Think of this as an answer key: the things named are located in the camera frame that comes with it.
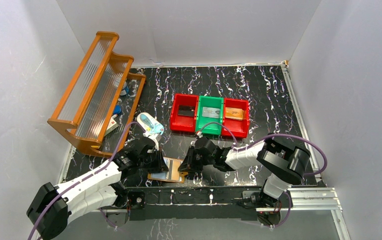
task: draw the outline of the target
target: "black card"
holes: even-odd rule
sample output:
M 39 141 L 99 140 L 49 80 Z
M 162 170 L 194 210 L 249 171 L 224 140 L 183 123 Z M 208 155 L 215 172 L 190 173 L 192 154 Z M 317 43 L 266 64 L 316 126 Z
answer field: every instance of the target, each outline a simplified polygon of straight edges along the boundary
M 185 106 L 185 105 L 179 105 L 179 116 L 187 116 L 187 117 L 193 117 L 195 112 L 194 106 Z

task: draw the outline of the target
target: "white enclosure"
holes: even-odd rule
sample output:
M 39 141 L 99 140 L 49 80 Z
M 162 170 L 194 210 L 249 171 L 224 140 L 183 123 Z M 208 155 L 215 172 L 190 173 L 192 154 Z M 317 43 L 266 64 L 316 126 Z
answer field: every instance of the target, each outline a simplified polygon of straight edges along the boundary
M 351 237 L 382 239 L 382 1 L 322 1 L 290 73 Z
M 288 60 L 320 0 L 57 2 L 84 50 L 104 29 L 134 66 L 183 66 Z
M 0 0 L 0 240 L 26 239 L 69 144 L 46 120 L 84 53 L 55 1 Z
M 59 177 L 70 146 L 46 120 L 97 31 L 135 67 L 290 60 L 351 237 L 382 239 L 382 1 L 0 0 L 1 240 L 27 238 L 30 201 Z

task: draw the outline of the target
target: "black tabletop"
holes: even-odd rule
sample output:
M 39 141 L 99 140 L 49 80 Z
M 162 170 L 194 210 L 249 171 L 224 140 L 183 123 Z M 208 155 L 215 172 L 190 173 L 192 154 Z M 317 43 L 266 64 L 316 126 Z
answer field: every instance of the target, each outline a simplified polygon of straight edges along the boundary
M 268 133 L 285 133 L 301 136 L 294 106 L 286 86 L 281 67 L 260 66 L 210 66 L 210 67 L 149 67 L 134 68 L 133 73 L 145 74 L 147 80 L 139 100 L 135 116 L 147 112 L 165 126 L 159 141 L 166 157 L 184 159 L 194 136 L 191 133 L 172 132 L 169 129 L 170 112 L 175 94 L 244 99 L 250 103 L 250 128 L 247 138 L 238 139 L 241 146 L 252 143 Z M 137 82 L 128 81 L 130 92 L 121 96 L 122 114 L 116 118 L 120 127 L 107 135 L 102 149 L 112 152 L 123 131 L 130 108 L 135 99 Z M 129 140 L 142 135 L 142 130 L 132 127 Z M 220 147 L 228 147 L 232 139 L 208 135 Z M 105 159 L 75 152 L 65 180 L 71 180 L 99 166 Z M 270 172 L 262 166 L 244 167 L 237 171 L 221 172 L 212 166 L 205 166 L 203 172 L 187 179 L 185 183 L 167 183 L 147 179 L 147 172 L 141 169 L 129 176 L 123 184 L 127 187 L 204 187 L 204 186 L 262 186 Z M 305 184 L 315 185 L 314 177 Z

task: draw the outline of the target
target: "green bin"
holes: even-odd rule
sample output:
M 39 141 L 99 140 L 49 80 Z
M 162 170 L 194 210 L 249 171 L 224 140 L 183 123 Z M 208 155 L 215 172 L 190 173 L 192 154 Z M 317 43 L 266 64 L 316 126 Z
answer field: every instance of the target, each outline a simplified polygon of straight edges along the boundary
M 220 110 L 219 118 L 212 118 L 203 116 L 204 108 L 216 108 Z M 223 98 L 213 96 L 200 96 L 198 99 L 198 113 L 195 126 L 195 132 L 200 130 L 205 124 L 209 122 L 223 122 Z M 204 134 L 220 135 L 222 127 L 217 124 L 211 124 L 206 126 L 202 132 Z

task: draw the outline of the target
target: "orange wooden shelf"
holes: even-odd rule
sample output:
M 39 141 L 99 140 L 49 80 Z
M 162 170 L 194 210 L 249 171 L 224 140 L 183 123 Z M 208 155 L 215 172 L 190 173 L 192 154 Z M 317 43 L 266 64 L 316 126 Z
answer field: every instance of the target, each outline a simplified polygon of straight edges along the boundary
M 132 121 L 146 77 L 129 73 L 133 57 L 113 52 L 115 32 L 97 32 L 94 41 L 61 97 L 50 124 L 83 154 L 109 157 L 98 150 L 126 79 L 140 81 L 127 121 Z

